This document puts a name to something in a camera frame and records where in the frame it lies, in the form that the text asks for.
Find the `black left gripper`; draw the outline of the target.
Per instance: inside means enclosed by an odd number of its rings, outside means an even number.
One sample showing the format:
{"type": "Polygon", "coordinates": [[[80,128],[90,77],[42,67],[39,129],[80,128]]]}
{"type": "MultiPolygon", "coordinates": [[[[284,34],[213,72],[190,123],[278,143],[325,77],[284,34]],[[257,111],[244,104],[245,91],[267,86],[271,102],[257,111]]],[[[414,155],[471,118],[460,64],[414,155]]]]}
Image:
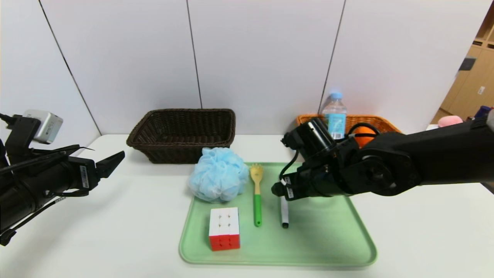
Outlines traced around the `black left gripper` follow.
{"type": "Polygon", "coordinates": [[[99,178],[109,178],[124,158],[124,151],[97,163],[64,156],[28,167],[27,209],[39,209],[55,197],[87,196],[99,178]]]}

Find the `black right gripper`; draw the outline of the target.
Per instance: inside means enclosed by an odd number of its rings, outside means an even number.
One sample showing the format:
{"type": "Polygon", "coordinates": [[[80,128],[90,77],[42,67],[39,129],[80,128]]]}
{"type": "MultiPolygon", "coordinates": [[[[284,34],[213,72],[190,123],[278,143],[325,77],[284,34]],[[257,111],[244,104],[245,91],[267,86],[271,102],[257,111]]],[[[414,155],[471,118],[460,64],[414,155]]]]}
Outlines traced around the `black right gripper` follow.
{"type": "Polygon", "coordinates": [[[284,197],[287,201],[300,200],[310,197],[330,197],[330,194],[318,188],[317,181],[301,173],[293,172],[283,176],[283,182],[274,183],[271,192],[277,197],[284,197]]]}

